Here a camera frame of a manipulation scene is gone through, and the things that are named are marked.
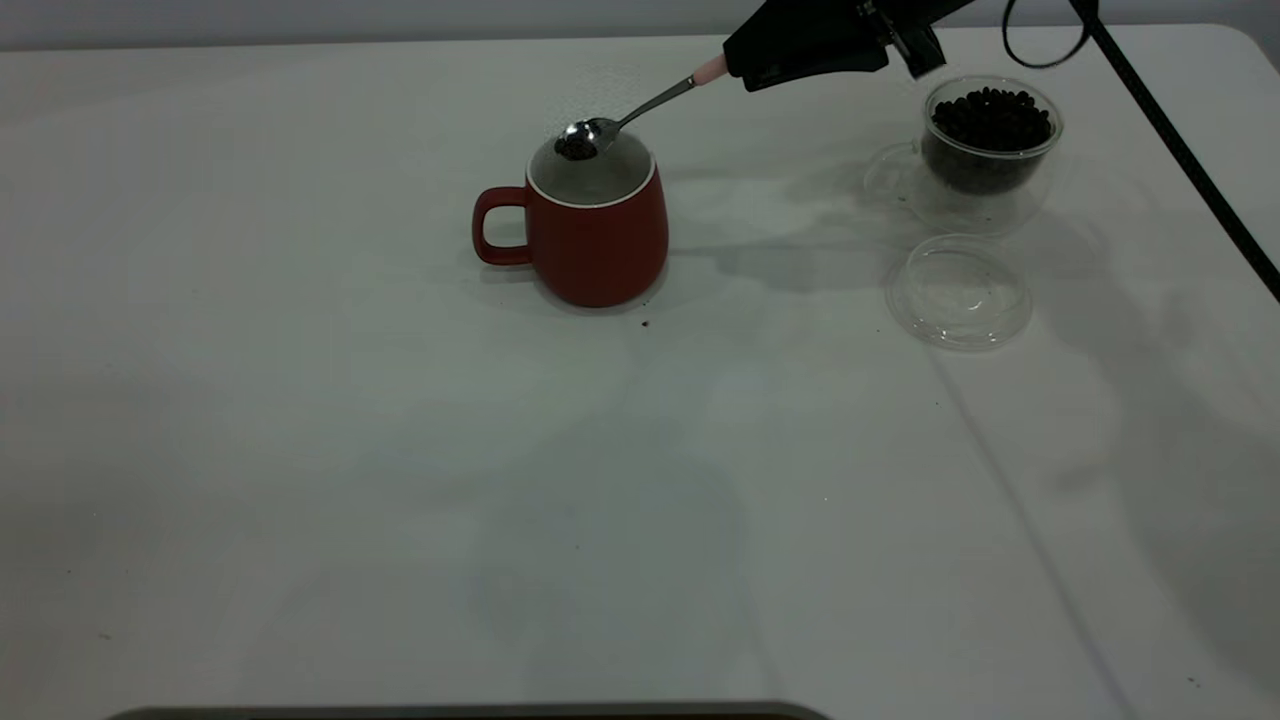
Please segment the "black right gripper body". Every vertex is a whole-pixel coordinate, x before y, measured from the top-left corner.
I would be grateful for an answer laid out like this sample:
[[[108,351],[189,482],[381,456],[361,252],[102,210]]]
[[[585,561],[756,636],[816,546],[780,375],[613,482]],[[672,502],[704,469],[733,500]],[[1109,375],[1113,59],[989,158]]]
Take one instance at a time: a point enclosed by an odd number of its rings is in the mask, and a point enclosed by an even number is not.
[[[940,20],[969,6],[972,1],[863,1],[861,15],[886,47],[893,47],[908,72],[919,79],[947,64],[933,29]]]

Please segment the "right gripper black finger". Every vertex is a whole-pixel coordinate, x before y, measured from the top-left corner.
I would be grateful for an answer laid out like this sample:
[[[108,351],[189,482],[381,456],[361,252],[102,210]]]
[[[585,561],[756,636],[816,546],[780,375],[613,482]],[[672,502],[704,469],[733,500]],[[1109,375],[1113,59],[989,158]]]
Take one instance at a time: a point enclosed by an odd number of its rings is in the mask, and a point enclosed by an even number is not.
[[[764,1],[730,37],[726,46],[749,44],[870,42],[874,26],[863,1]]]
[[[877,42],[787,46],[777,38],[728,38],[723,50],[728,73],[750,94],[817,76],[874,73],[890,63],[887,51]]]

